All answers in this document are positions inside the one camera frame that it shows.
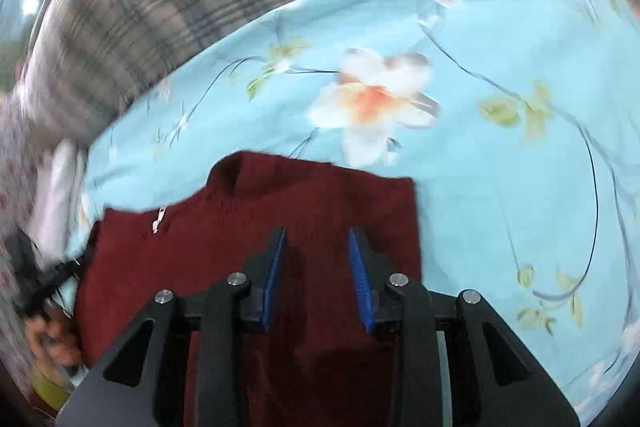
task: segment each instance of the blue gripper pad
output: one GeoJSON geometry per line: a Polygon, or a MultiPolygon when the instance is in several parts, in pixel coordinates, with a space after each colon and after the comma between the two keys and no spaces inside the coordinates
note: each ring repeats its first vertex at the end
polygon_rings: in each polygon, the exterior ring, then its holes
{"type": "Polygon", "coordinates": [[[364,324],[367,333],[372,333],[375,325],[372,288],[362,247],[355,229],[349,231],[349,263],[351,264],[351,277],[356,292],[360,321],[364,324]]]}
{"type": "Polygon", "coordinates": [[[276,292],[280,283],[280,274],[282,272],[282,260],[284,258],[283,251],[287,244],[287,232],[280,229],[279,236],[276,240],[273,258],[269,267],[269,274],[264,284],[264,294],[262,296],[262,316],[260,321],[264,331],[269,331],[271,324],[271,315],[275,304],[276,292]]]}

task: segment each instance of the yellow object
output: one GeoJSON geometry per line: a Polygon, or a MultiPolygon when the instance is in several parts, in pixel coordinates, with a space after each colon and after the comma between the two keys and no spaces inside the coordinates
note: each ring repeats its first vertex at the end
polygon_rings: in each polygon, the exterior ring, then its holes
{"type": "Polygon", "coordinates": [[[33,390],[49,407],[59,411],[71,396],[64,389],[45,377],[37,368],[33,369],[33,390]]]}

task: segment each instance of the black gripper frame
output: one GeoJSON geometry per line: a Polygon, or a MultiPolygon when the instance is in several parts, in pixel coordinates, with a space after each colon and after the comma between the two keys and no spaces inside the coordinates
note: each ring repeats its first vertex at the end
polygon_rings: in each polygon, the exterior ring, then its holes
{"type": "Polygon", "coordinates": [[[286,231],[274,229],[266,250],[249,255],[241,273],[186,297],[156,294],[86,375],[55,425],[179,427],[190,334],[200,331],[195,426],[247,427],[239,337],[269,330],[286,243],[286,231]]]}
{"type": "MultiPolygon", "coordinates": [[[[367,310],[358,296],[363,323],[372,334],[397,333],[390,427],[580,425],[549,375],[477,292],[450,297],[401,275],[390,281],[394,270],[388,258],[371,250],[361,229],[349,234],[352,271],[364,264],[364,283],[371,289],[367,310]],[[446,341],[445,386],[437,331],[446,341]],[[450,394],[443,394],[443,387],[450,394]]],[[[360,285],[357,293],[363,280],[354,284],[360,285]]]]}
{"type": "Polygon", "coordinates": [[[40,270],[36,264],[36,253],[29,236],[21,229],[6,237],[4,243],[10,255],[15,281],[18,286],[14,297],[14,307],[18,315],[24,318],[42,316],[49,320],[46,312],[50,299],[71,277],[80,277],[90,263],[94,244],[90,239],[84,253],[72,261],[59,263],[46,270],[40,270]]]}

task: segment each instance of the metal screw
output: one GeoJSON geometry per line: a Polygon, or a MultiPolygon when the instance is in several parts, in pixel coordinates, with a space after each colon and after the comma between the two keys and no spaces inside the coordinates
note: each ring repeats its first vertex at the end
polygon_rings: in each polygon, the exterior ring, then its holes
{"type": "Polygon", "coordinates": [[[167,304],[167,302],[174,300],[174,293],[171,290],[160,290],[156,293],[154,300],[158,304],[167,304]]]}
{"type": "Polygon", "coordinates": [[[465,299],[467,304],[478,304],[482,299],[476,290],[464,290],[462,292],[462,298],[465,299]]]}
{"type": "Polygon", "coordinates": [[[409,283],[409,277],[407,277],[404,273],[394,273],[391,277],[389,277],[389,282],[393,286],[406,286],[409,283]]]}
{"type": "Polygon", "coordinates": [[[242,272],[233,272],[226,278],[226,281],[231,286],[239,286],[241,284],[246,283],[246,275],[242,272]]]}

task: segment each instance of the floral pattern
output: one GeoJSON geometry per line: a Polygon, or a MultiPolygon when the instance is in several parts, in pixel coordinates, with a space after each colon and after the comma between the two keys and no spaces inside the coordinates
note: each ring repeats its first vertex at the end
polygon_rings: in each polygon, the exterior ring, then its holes
{"type": "MultiPolygon", "coordinates": [[[[249,100],[253,100],[267,81],[274,74],[287,73],[291,70],[291,61],[308,49],[308,44],[300,37],[296,37],[291,42],[284,42],[279,46],[271,44],[267,53],[267,60],[262,68],[262,74],[251,80],[246,86],[246,93],[249,100]]],[[[235,80],[235,73],[232,73],[232,80],[235,80]]]]}
{"type": "MultiPolygon", "coordinates": [[[[529,289],[531,288],[534,280],[534,268],[532,265],[527,264],[518,269],[518,283],[529,289]]],[[[538,296],[538,305],[533,307],[527,307],[518,312],[517,320],[523,328],[533,328],[535,326],[544,326],[546,332],[551,336],[554,332],[551,325],[558,320],[550,315],[551,312],[556,312],[559,309],[569,304],[569,316],[573,319],[575,325],[579,328],[582,327],[583,311],[582,302],[578,298],[578,288],[580,286],[580,280],[574,277],[569,277],[559,267],[556,269],[556,279],[558,279],[558,285],[560,289],[567,291],[568,293],[561,299],[552,299],[545,296],[538,296]]]]}
{"type": "Polygon", "coordinates": [[[30,126],[13,96],[0,105],[0,130],[0,357],[16,384],[27,391],[31,351],[15,313],[15,281],[2,238],[28,223],[35,198],[36,166],[43,151],[30,143],[30,126]]]}
{"type": "Polygon", "coordinates": [[[420,54],[384,59],[371,50],[348,50],[338,83],[325,87],[309,108],[309,122],[319,128],[344,129],[346,162],[362,167],[388,150],[398,126],[428,127],[438,103],[425,96],[430,65],[420,54]]]}
{"type": "Polygon", "coordinates": [[[485,120],[503,127],[513,127],[521,121],[518,110],[522,106],[525,115],[525,142],[533,143],[545,136],[546,120],[553,118],[549,97],[548,86],[538,82],[533,93],[520,101],[507,96],[482,100],[479,103],[480,113],[485,120]]]}

